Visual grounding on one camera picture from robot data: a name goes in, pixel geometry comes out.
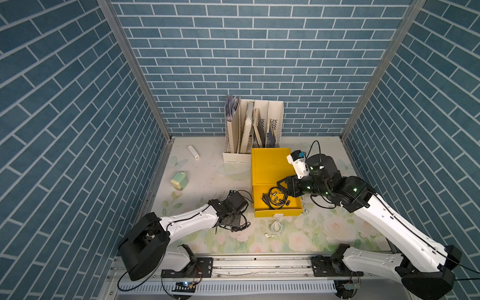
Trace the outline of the yellow drawer cabinet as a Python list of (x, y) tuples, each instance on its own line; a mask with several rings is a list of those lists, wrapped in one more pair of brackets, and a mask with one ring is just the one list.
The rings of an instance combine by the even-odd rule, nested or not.
[(252, 185), (276, 186), (288, 176), (295, 175), (288, 162), (290, 148), (254, 148), (251, 153)]

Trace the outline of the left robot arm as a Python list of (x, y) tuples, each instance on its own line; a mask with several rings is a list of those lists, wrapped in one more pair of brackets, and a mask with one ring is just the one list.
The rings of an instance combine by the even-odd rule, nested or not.
[(154, 270), (173, 272), (175, 277), (191, 277), (197, 257), (183, 244), (171, 245), (197, 231), (211, 228), (243, 231), (250, 226), (244, 215), (248, 200), (231, 190), (224, 200), (211, 199), (200, 208), (176, 216), (144, 215), (118, 244), (130, 280), (138, 281)]

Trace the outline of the yellow top drawer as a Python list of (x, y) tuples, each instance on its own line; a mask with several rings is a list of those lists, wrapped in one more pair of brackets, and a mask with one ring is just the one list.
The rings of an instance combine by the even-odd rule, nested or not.
[(278, 187), (253, 185), (254, 216), (272, 218), (275, 216), (299, 216), (303, 212), (300, 197), (287, 196)]

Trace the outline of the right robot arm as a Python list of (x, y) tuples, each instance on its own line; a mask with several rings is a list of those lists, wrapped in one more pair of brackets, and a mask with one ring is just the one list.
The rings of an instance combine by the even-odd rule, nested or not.
[(342, 176), (332, 157), (307, 156), (297, 150), (286, 159), (296, 173), (277, 182), (285, 195), (324, 196), (334, 207), (367, 221), (399, 250), (386, 254), (340, 244), (330, 257), (314, 257), (315, 268), (331, 267), (339, 276), (371, 273), (401, 283), (422, 300), (438, 300), (452, 290), (456, 280), (453, 270), (462, 256), (457, 247), (444, 246), (421, 232), (362, 178)]

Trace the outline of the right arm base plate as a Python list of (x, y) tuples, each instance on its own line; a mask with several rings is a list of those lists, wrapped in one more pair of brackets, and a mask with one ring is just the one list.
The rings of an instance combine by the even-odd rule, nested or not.
[(341, 277), (359, 275), (364, 276), (364, 272), (354, 272), (350, 270), (343, 262), (344, 253), (351, 246), (340, 244), (336, 251), (330, 256), (317, 255), (311, 258), (312, 270), (315, 277)]

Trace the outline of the black earphones coil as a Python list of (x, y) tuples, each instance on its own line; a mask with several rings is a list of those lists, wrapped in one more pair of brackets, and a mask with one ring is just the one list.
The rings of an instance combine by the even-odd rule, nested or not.
[(277, 207), (274, 206), (273, 204), (273, 193), (274, 193), (274, 189), (276, 189), (276, 187), (272, 187), (269, 189), (269, 191), (267, 193), (263, 193), (262, 194), (262, 201), (264, 202), (264, 204), (270, 209), (270, 210), (277, 210)]
[(243, 231), (250, 227), (251, 223), (243, 214), (226, 216), (220, 220), (219, 227), (230, 230), (231, 232)]

